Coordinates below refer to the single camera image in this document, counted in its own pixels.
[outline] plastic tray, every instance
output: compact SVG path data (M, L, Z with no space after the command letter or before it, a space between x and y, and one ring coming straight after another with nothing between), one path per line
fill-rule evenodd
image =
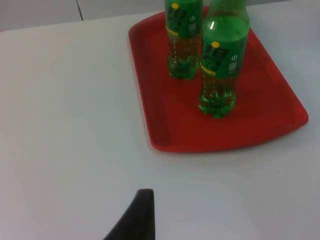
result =
M198 109L199 74L177 80L167 69L164 12L129 31L150 142L165 152L200 153L256 145L288 134L308 114L250 30L234 110L214 119Z

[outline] bottle base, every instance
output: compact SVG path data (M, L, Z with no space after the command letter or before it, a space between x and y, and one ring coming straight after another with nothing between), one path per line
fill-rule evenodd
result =
M175 79L193 79L198 71L198 58L190 56L186 61L179 59L175 60L173 57L168 57L168 70L171 77Z
M236 105L236 97L234 96L231 101L226 103L221 103L220 101L209 101L207 99L199 99L198 107L199 109L205 113L212 115L216 119L221 119L228 113L230 113Z

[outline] black object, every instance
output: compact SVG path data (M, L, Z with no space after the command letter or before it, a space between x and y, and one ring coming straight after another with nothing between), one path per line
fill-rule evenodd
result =
M140 189L128 209L104 240L155 239L154 191L152 189Z

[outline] green bottle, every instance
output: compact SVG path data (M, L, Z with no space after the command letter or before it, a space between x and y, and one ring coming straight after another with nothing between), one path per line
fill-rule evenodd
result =
M165 0L167 65L174 78L192 79L198 71L203 0Z
M202 23L198 106L204 113L221 118L234 108L249 29L246 0L211 0Z

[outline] green label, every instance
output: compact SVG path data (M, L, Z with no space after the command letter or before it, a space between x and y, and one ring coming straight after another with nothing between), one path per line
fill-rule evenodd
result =
M201 31L203 0L165 0L165 25L170 35L188 39Z
M232 77L240 72L247 36L238 41L216 41L203 36L201 69L209 76Z

